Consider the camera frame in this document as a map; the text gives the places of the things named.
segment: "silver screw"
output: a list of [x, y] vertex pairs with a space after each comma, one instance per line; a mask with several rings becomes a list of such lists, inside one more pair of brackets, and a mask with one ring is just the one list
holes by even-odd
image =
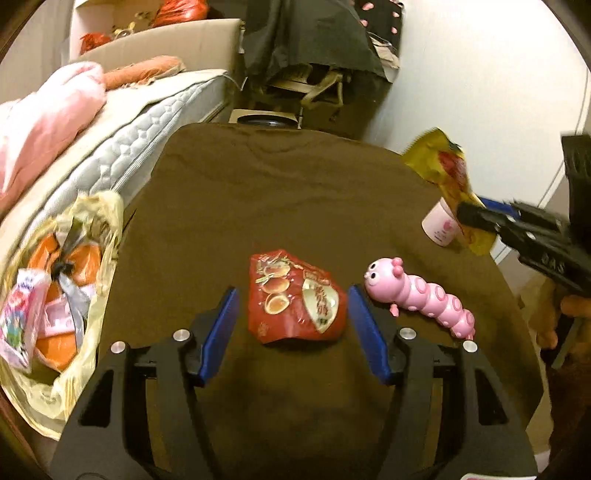
[[119, 341], [111, 345], [111, 352], [113, 353], [121, 353], [123, 350], [125, 350], [125, 342]]
[[405, 340], [413, 340], [417, 337], [417, 332], [415, 332], [412, 328], [401, 328], [398, 334], [404, 338]]
[[476, 344], [476, 342], [473, 342], [472, 340], [466, 340], [462, 346], [464, 347], [464, 350], [468, 353], [474, 353], [478, 350], [478, 345]]
[[173, 333], [173, 338], [177, 342], [184, 342], [190, 336], [191, 336], [191, 333], [188, 330], [184, 329], [184, 328], [181, 328], [180, 330], [177, 330], [176, 332]]

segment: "table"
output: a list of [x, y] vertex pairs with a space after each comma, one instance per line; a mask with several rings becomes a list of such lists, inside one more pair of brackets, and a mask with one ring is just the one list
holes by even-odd
[[[218, 376], [198, 392], [211, 441], [232, 479], [359, 478], [392, 389], [369, 372], [351, 326], [334, 344], [263, 346], [248, 332], [249, 256], [285, 248], [344, 289], [367, 265], [400, 256], [476, 317], [476, 341], [524, 426], [542, 393], [538, 362], [489, 256], [442, 248], [421, 229], [439, 198], [390, 151], [316, 131], [193, 124], [167, 143], [121, 247], [101, 340], [133, 347], [187, 327], [228, 285], [242, 311]], [[432, 341], [449, 332], [419, 314], [399, 322]], [[148, 388], [150, 410], [155, 409]], [[166, 464], [157, 429], [151, 437]]]

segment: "caterpillar toy eye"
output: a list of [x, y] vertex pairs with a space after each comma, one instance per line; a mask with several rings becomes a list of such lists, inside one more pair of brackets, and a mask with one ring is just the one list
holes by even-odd
[[372, 272], [368, 279], [368, 285], [370, 285], [371, 287], [373, 287], [374, 285], [377, 285], [379, 283], [379, 273], [377, 272]]

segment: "pink cup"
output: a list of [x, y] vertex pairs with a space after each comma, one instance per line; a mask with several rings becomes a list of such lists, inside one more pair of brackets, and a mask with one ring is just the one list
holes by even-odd
[[460, 231], [460, 226], [443, 198], [435, 204], [421, 225], [427, 236], [442, 247], [448, 246]]

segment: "pink caterpillar toy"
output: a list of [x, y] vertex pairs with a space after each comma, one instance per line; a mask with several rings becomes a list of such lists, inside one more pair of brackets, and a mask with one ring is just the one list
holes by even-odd
[[462, 307], [455, 295], [445, 293], [436, 283], [427, 283], [416, 275], [407, 275], [401, 258], [380, 258], [373, 262], [364, 275], [365, 288], [370, 297], [390, 303], [390, 312], [398, 316], [398, 306], [411, 312], [435, 318], [451, 330], [452, 336], [472, 340], [474, 315]]

